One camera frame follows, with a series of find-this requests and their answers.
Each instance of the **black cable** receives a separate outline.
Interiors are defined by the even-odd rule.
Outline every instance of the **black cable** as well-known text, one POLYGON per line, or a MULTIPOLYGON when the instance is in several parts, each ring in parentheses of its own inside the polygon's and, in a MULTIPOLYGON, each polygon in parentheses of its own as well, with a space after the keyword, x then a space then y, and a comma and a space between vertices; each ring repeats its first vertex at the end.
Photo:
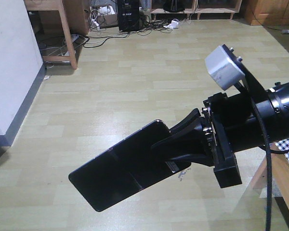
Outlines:
POLYGON ((271 219, 272 219, 272 157, 270 151, 269 137, 265 128, 265 124, 261 118, 259 110, 256 106, 255 101, 251 98, 251 106, 254 110, 255 116, 259 122, 261 131, 263 133, 264 145, 265 145, 265 156, 266 156, 266 174, 267 174, 267 190, 266 190, 266 218, 265 218, 265 231, 271 230, 271 219))
POLYGON ((106 38, 100 45, 97 45, 97 46, 93 46, 93 47, 86 47, 85 45, 83 45, 84 48, 97 48, 97 47, 100 47, 102 46, 107 40, 109 39, 124 39, 124 38, 127 38, 129 36, 129 34, 127 34, 125 37, 109 37, 109 38, 106 38))

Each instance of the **smartphone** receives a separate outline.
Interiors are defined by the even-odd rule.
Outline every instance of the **smartphone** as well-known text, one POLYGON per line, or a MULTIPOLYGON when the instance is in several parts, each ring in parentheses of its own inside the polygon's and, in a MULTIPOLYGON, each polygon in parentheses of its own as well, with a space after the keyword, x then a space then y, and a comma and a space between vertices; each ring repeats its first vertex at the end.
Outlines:
POLYGON ((155 120, 69 174, 88 203, 101 212, 191 165, 157 161, 151 146, 171 135, 155 120))

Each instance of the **white power adapter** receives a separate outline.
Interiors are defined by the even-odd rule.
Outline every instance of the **white power adapter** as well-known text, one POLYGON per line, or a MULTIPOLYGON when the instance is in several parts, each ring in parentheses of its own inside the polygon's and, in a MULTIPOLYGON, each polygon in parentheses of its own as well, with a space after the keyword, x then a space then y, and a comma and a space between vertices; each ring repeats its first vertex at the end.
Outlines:
POLYGON ((169 29, 176 29, 178 28, 179 22, 172 20, 171 23, 167 26, 164 26, 165 28, 169 28, 169 29))
POLYGON ((170 29, 175 29, 175 28, 178 28, 178 25, 179 25, 178 21, 172 20, 169 28, 170 29))

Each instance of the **wooden floor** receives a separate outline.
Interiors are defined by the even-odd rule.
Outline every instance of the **wooden floor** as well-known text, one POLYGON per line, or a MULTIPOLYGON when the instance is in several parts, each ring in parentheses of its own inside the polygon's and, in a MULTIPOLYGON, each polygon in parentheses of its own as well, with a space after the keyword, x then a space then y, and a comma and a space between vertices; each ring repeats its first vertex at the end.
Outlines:
MULTIPOLYGON (((204 58, 222 44, 235 48, 266 89, 289 81, 289 53, 277 40, 263 27, 231 20, 110 39, 83 49, 76 71, 49 69, 50 79, 0 158, 0 231, 264 230, 265 198, 249 186, 264 156, 260 149, 237 153, 242 185, 220 189, 212 168, 192 164, 183 177, 174 175, 101 213, 67 178, 150 121, 171 127, 220 92, 204 58)), ((288 230, 275 202, 272 230, 288 230)))

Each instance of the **electrical cable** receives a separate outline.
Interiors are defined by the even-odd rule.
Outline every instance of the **electrical cable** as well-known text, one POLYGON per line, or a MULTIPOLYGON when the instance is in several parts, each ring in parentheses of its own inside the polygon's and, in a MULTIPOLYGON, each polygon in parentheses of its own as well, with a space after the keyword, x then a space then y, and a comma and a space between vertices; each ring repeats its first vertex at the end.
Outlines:
POLYGON ((271 230, 271 220, 272 220, 272 157, 270 150, 269 137, 265 128, 264 121, 261 118, 259 110, 256 106, 255 101, 251 98, 251 106, 254 110, 255 116, 258 120, 260 128, 263 133, 264 146, 265 146, 265 156, 266 156, 266 170, 267 170, 267 188, 266 188, 266 217, 265 217, 265 231, 271 230))

